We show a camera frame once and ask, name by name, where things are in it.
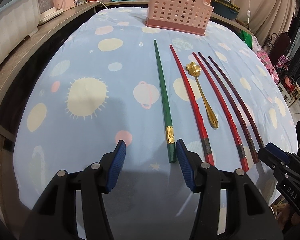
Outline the green chopstick gold band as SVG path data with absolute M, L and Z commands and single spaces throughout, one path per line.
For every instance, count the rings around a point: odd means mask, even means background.
M 165 125 L 168 161 L 169 163 L 175 163 L 177 161 L 177 157 L 175 153 L 174 130 L 173 130 L 171 111 L 170 111 L 170 104 L 169 104 L 168 94 L 166 89 L 166 82 L 165 82 L 165 77 L 164 77 L 164 72 L 162 68 L 157 41 L 154 40 L 153 43 L 154 43 L 155 58 L 157 62 L 159 85 L 161 91 L 162 112 L 163 112 L 164 125 Z

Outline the gold flower spoon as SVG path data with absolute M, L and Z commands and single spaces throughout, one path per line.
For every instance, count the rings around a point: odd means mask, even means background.
M 203 99 L 203 103 L 204 103 L 204 106 L 205 106 L 205 109 L 206 109 L 206 113 L 207 113 L 207 117 L 209 119 L 210 125 L 212 126 L 212 128 L 217 129 L 219 127 L 218 120 L 217 120 L 217 118 L 215 116 L 215 113 L 212 110 L 209 102 L 207 101 L 207 99 L 206 99 L 206 97 L 203 93 L 202 87 L 201 87 L 201 85 L 199 83 L 199 80 L 198 80 L 198 77 L 200 76 L 201 67 L 199 65 L 197 65 L 195 62 L 191 61 L 190 63 L 188 63 L 186 65 L 186 70 L 187 70 L 188 74 L 191 75 L 192 77 L 194 77 L 194 79 L 196 81 L 199 92 L 200 92 L 200 94 L 202 96 L 202 99 Z

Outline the pink floral cloth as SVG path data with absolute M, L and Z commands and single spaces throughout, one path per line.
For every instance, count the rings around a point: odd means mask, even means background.
M 263 63 L 267 71 L 269 72 L 271 78 L 274 80 L 276 84 L 279 83 L 279 76 L 277 74 L 276 69 L 272 65 L 270 58 L 268 54 L 261 48 L 257 53 L 257 57 L 260 59 L 260 61 Z

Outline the green plastic bag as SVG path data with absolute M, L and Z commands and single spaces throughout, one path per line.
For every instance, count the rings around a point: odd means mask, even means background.
M 240 30 L 238 36 L 250 49 L 252 49 L 253 39 L 249 33 L 245 32 L 243 30 Z

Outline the light blue patterned tablecloth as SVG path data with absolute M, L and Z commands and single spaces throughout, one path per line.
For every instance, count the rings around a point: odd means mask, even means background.
M 77 172 L 125 141 L 115 188 L 105 195 L 116 239 L 188 239 L 199 195 L 168 161 L 156 55 L 175 139 L 203 154 L 189 97 L 173 58 L 212 58 L 234 85 L 264 143 L 298 149 L 277 85 L 232 31 L 210 22 L 204 36 L 145 26 L 147 11 L 102 10 L 74 31 L 43 70 L 26 104 L 14 148 L 19 199 L 32 208 L 58 170 Z

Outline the beige curtain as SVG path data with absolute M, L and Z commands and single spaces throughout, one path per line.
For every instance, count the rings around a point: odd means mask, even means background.
M 268 35 L 288 31 L 294 16 L 296 0 L 231 0 L 240 8 L 237 19 L 248 24 L 259 44 Z

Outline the white plastic storage bin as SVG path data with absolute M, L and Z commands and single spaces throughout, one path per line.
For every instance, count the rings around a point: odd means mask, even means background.
M 38 31 L 38 0 L 12 0 L 0 8 L 0 65 L 27 36 Z

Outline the pink perforated utensil basket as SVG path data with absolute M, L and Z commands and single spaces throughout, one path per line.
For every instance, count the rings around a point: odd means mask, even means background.
M 145 25 L 204 36 L 211 0 L 149 0 Z

